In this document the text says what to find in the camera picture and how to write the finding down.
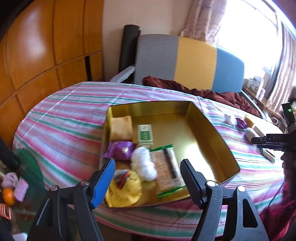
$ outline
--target golden tray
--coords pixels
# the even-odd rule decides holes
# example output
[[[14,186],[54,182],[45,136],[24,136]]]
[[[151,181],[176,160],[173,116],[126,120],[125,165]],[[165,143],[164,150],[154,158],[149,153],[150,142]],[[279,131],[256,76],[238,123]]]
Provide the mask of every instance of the golden tray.
[[[133,142],[138,142],[138,125],[151,124],[154,147],[172,144],[177,162],[188,159],[207,180],[227,184],[240,168],[226,143],[202,112],[190,101],[152,101],[110,106],[104,125],[100,163],[109,144],[110,118],[130,115]],[[115,161],[116,169],[130,169],[129,161]],[[156,198],[156,185],[143,182],[143,195],[129,207],[146,207],[189,197],[186,187],[162,199]]]

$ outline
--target pink soap bar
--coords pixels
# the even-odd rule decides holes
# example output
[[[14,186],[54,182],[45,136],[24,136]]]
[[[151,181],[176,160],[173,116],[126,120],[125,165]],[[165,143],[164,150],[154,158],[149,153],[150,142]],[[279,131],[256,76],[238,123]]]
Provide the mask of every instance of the pink soap bar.
[[[17,187],[14,190],[14,197],[17,201],[22,202],[25,198],[26,192],[29,188],[29,184],[24,180],[24,179],[20,179]]]

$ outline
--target screw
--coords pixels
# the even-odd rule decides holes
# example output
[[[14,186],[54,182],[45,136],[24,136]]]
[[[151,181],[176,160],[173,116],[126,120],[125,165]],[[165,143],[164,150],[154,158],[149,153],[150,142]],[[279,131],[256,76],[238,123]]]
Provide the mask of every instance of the screw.
[[[80,182],[80,185],[83,186],[83,187],[87,186],[88,184],[89,184],[88,180],[83,180],[83,181]]]
[[[207,181],[207,185],[210,187],[214,187],[214,186],[216,186],[216,183],[213,181]]]
[[[57,190],[57,185],[53,185],[53,186],[51,186],[50,190],[52,190],[52,191],[56,191],[56,190]]]
[[[246,189],[245,187],[243,186],[238,186],[237,189],[240,191],[240,192],[244,192]]]

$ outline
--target orange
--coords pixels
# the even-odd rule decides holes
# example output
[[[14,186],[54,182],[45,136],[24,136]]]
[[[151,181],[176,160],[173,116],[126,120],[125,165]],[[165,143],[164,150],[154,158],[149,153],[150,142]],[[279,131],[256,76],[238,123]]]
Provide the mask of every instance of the orange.
[[[12,206],[15,204],[15,198],[13,196],[13,190],[10,188],[3,189],[3,200],[8,206]]]

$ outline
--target striped tablecloth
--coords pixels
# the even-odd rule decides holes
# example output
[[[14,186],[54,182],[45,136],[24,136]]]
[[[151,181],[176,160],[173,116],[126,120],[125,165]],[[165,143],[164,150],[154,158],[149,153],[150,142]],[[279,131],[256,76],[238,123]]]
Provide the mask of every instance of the striped tablecloth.
[[[156,100],[192,101],[218,130],[241,168],[227,187],[246,187],[258,212],[269,204],[283,182],[281,152],[277,153],[276,162],[270,163],[246,140],[243,130],[224,122],[224,113],[243,118],[244,111],[177,91],[82,82],[37,104],[20,123],[13,145],[35,156],[47,188],[54,184],[62,188],[74,186],[97,170],[108,106]],[[279,193],[274,203],[281,198]],[[125,211],[99,206],[95,215],[99,222],[122,231],[167,240],[190,240],[201,211],[191,199],[185,199]],[[225,219],[223,208],[217,234],[222,234]]]

